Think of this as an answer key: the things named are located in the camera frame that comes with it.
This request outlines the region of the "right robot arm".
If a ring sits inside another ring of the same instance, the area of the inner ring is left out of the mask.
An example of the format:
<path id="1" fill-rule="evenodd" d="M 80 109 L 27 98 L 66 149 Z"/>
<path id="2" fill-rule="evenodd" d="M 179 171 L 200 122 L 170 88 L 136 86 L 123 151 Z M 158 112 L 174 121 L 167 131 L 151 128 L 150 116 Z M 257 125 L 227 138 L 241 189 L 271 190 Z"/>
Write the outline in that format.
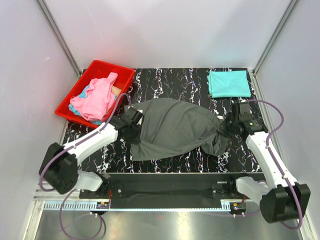
<path id="1" fill-rule="evenodd" d="M 245 142 L 262 168 L 265 184 L 250 176 L 231 177 L 223 188 L 232 198 L 247 197 L 259 206 L 264 220 L 271 224 L 284 224 L 297 220 L 297 226 L 286 228 L 298 230 L 305 216 L 311 190 L 306 183 L 299 181 L 290 173 L 277 153 L 271 137 L 284 123 L 269 131 L 262 119 L 255 119 L 250 110 L 251 100 L 232 104 L 231 112 L 225 119 L 225 129 L 231 136 L 238 135 Z"/>

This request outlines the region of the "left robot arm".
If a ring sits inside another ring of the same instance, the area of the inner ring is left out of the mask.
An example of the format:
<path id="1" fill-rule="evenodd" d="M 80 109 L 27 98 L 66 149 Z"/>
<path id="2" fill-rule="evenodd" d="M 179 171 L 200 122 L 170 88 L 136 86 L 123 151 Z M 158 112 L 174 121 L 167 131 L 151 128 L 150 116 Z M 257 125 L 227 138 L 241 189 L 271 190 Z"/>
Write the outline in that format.
<path id="1" fill-rule="evenodd" d="M 139 143 L 143 120 L 142 110 L 129 107 L 124 114 L 112 116 L 109 122 L 77 140 L 65 145 L 51 144 L 39 169 L 39 183 L 46 181 L 61 195 L 82 190 L 103 198 L 110 192 L 108 177 L 78 167 L 90 155 L 119 139 L 129 144 Z"/>

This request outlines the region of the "dark grey t-shirt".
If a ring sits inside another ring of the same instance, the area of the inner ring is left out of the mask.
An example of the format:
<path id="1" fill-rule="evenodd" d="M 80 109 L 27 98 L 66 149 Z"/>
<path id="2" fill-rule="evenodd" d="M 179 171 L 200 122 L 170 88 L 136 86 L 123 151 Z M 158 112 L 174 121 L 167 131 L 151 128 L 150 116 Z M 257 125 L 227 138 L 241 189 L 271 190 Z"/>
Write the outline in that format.
<path id="1" fill-rule="evenodd" d="M 197 104 L 173 98 L 155 98 L 134 103 L 144 115 L 140 142 L 131 145 L 133 161 L 149 161 L 186 154 L 197 147 L 220 156 L 229 138 L 222 119 Z"/>

